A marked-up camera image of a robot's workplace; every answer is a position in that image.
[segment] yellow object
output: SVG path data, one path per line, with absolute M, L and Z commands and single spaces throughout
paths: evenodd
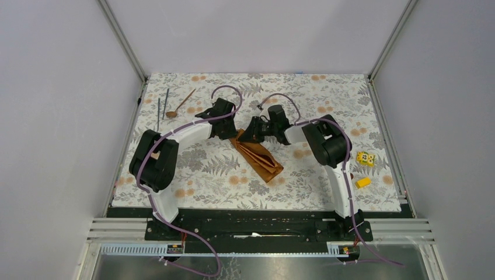
M 373 167 L 375 166 L 375 155 L 367 152 L 358 152 L 356 162 Z
M 371 184 L 371 180 L 368 177 L 366 177 L 364 179 L 361 179 L 361 180 L 357 181 L 356 182 L 356 187 L 357 188 L 364 188 L 364 187 L 366 187 L 369 184 Z

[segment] wooden spoon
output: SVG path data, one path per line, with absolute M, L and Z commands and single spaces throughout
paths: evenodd
M 177 110 L 180 108 L 180 106 L 182 106 L 182 104 L 184 104 L 184 102 L 187 101 L 187 99 L 189 99 L 189 97 L 191 97 L 191 95 L 193 95 L 193 93 L 195 91 L 196 91 L 196 89 L 193 89 L 193 91 L 191 93 L 189 93 L 189 95 L 184 100 L 182 100 L 182 102 L 177 106 L 177 109 L 175 109 L 175 111 L 169 111 L 169 112 L 165 113 L 165 115 L 167 116 L 167 118 L 175 118 L 175 117 L 177 117 Z

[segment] folded cloth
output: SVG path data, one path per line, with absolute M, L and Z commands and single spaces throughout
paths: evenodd
M 249 165 L 253 167 L 256 173 L 268 183 L 282 172 L 284 167 L 261 144 L 239 142 L 239 136 L 243 133 L 244 130 L 240 129 L 237 137 L 235 139 L 231 138 L 230 141 L 235 149 L 247 160 Z

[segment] flower pattern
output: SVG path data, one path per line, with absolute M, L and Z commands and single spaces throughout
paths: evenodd
M 159 132 L 165 133 L 209 108 L 211 92 L 220 85 L 232 85 L 243 94 L 242 108 L 235 117 L 237 129 L 248 126 L 251 116 L 260 113 L 256 106 L 272 93 L 284 93 L 293 98 L 301 111 L 302 120 L 331 114 L 353 143 L 350 159 L 353 182 L 364 177 L 372 181 L 360 190 L 353 186 L 357 206 L 363 211 L 400 210 L 385 141 L 377 126 L 364 75 L 255 73 L 153 74 L 130 139 L 123 171 L 116 180 L 112 206 L 150 207 L 144 192 L 136 187 L 134 177 L 127 170 L 142 133 L 147 129 L 156 130 L 158 98 L 163 110 L 165 93 L 169 88 L 165 110 L 172 111 L 196 88 L 196 92 L 177 111 L 176 118 L 160 119 Z M 218 97 L 239 104 L 239 97 L 231 89 L 217 91 L 215 98 Z M 287 100 L 274 96 L 265 106 L 274 104 L 282 104 L 289 120 L 295 120 L 297 112 Z M 169 186 L 178 206 L 332 210 L 332 193 L 326 172 L 317 163 L 307 143 L 284 146 L 268 137 L 262 145 L 284 166 L 282 173 L 269 183 L 261 180 L 230 141 L 213 138 L 184 150 L 177 158 L 175 177 Z M 373 167 L 355 162 L 359 151 L 376 155 Z

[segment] gray wall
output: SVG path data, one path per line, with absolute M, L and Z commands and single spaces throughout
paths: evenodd
M 495 2 L 422 0 L 377 91 L 449 279 L 494 279 Z
M 70 279 L 140 82 L 96 1 L 0 9 L 0 279 Z
M 368 73 L 407 0 L 109 0 L 148 74 Z

